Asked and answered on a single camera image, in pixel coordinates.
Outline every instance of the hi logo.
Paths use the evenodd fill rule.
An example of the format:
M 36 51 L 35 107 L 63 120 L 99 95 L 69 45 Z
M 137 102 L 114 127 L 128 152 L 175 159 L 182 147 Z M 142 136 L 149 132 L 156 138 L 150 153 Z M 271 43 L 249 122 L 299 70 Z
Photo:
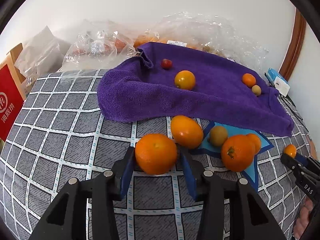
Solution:
M 0 113 L 3 113 L 8 106 L 7 95 L 3 92 L 0 92 Z
M 304 186 L 304 188 L 305 188 L 310 194 L 312 194 L 313 190 L 310 189 L 310 187 L 308 187 L 308 184 L 306 184 L 306 185 Z

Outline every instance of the barcode sticker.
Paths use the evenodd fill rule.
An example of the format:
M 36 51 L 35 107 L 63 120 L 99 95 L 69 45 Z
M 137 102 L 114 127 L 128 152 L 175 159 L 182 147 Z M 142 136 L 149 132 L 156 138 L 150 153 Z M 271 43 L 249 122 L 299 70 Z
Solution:
M 187 46 L 186 43 L 181 42 L 181 41 L 167 41 L 167 44 L 181 46 L 181 47 L 186 47 Z

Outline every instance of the human hand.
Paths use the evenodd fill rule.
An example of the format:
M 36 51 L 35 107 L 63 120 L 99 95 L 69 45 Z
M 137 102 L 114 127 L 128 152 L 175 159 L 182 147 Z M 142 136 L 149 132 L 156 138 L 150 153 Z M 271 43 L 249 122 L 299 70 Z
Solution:
M 313 209 L 312 201 L 306 197 L 304 206 L 300 209 L 300 217 L 297 218 L 296 224 L 293 227 L 293 235 L 296 239 L 300 239 L 304 230 L 309 223 L 309 214 Z

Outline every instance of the red paper bag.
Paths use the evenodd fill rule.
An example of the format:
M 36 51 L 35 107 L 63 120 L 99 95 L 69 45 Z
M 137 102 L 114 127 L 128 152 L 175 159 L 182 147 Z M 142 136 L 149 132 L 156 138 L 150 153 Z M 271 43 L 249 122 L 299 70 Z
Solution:
M 22 108 L 23 99 L 8 65 L 0 69 L 0 80 L 0 138 L 5 141 Z

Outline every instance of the checkered tablecloth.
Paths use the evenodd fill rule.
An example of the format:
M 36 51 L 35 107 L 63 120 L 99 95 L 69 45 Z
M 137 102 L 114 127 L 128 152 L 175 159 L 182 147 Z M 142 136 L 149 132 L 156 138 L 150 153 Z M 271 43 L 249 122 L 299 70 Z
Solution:
M 17 239 L 28 239 L 41 215 L 71 177 L 91 179 L 122 159 L 128 146 L 147 133 L 171 137 L 171 117 L 132 123 L 104 119 L 97 85 L 105 70 L 78 73 L 66 82 L 61 73 L 39 78 L 27 98 L 0 157 L 0 216 Z M 274 148 L 258 155 L 258 192 L 287 238 L 304 194 L 291 171 L 280 163 L 285 145 L 309 156 L 308 134 L 296 123 L 291 138 L 264 135 Z M 196 119 L 203 127 L 208 120 Z M 207 170 L 237 180 L 220 159 L 196 155 Z M 181 165 L 149 176 L 135 168 L 126 198 L 114 202 L 120 239 L 196 239 L 202 203 L 189 196 Z M 229 201 L 225 200 L 224 239 L 229 236 Z M 91 203 L 87 203 L 87 238 L 92 239 Z

